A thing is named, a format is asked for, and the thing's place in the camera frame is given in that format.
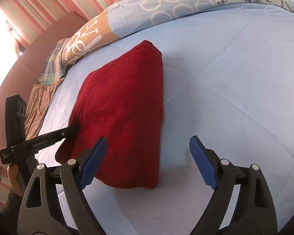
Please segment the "left forearm dark sleeve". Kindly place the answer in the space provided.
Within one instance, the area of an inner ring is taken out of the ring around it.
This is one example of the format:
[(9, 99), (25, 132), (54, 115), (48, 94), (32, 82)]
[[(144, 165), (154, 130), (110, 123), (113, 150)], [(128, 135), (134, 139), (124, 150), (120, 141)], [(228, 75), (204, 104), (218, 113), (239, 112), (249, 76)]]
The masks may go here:
[(11, 189), (0, 210), (0, 234), (17, 234), (18, 217), (23, 198)]

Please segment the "person's left hand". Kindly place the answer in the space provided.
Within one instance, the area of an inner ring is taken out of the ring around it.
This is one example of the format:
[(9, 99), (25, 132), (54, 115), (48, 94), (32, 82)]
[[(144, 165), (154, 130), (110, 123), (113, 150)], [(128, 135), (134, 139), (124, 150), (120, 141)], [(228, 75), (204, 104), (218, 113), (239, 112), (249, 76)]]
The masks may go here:
[(24, 196), (24, 190), (21, 189), (18, 181), (17, 181), (17, 175), (19, 173), (19, 168), (16, 163), (12, 163), (7, 168), (7, 174), (8, 179), (10, 182), (11, 190), (18, 196), (23, 197)]

